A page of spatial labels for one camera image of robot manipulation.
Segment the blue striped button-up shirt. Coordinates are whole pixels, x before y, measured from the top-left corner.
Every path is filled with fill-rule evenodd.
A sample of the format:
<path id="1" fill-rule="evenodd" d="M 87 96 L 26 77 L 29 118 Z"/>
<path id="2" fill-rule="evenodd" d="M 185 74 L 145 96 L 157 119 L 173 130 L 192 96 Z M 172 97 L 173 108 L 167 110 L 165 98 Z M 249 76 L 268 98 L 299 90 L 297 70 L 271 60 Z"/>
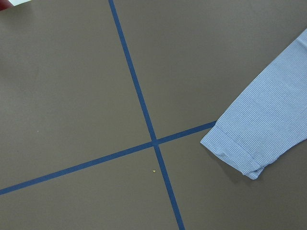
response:
<path id="1" fill-rule="evenodd" d="M 307 34 L 302 32 L 233 101 L 201 144 L 255 180 L 307 138 Z"/>

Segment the white paper sheet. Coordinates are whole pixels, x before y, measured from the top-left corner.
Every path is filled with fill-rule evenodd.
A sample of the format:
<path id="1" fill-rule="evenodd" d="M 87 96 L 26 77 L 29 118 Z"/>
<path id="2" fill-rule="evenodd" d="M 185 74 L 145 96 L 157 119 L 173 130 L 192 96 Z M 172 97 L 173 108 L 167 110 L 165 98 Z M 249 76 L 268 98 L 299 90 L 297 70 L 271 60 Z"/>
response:
<path id="1" fill-rule="evenodd" d="M 12 6 L 17 6 L 17 5 L 20 5 L 20 4 L 23 4 L 25 2 L 29 2 L 30 0 L 9 0 L 9 3 L 12 5 Z"/>

